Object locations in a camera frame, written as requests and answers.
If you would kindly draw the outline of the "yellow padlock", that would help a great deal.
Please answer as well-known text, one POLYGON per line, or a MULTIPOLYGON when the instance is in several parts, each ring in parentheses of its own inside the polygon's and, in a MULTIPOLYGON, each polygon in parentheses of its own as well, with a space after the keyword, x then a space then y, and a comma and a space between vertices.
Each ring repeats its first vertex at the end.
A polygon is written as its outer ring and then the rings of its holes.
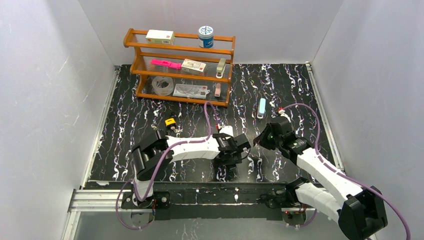
POLYGON ((168 130, 172 130, 172 131, 174 131, 174 130, 176 130, 177 129, 177 121, 176 121, 176 119, 175 119, 175 116, 173 115, 173 114, 171 114, 165 121, 164 121, 164 123, 165 123, 165 127, 168 129, 168 130))

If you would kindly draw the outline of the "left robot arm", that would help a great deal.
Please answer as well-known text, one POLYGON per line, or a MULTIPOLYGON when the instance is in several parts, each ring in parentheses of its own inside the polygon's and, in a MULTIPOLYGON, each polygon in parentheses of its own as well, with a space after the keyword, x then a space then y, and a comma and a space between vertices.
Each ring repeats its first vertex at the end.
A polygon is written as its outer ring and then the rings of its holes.
POLYGON ((244 160, 243 153, 251 149, 245 134, 233 135, 231 126, 204 137, 174 137, 157 130, 145 137, 131 150, 135 177, 134 196, 139 202, 153 195, 153 184, 159 171, 170 163, 205 159, 217 166, 234 169, 244 160))

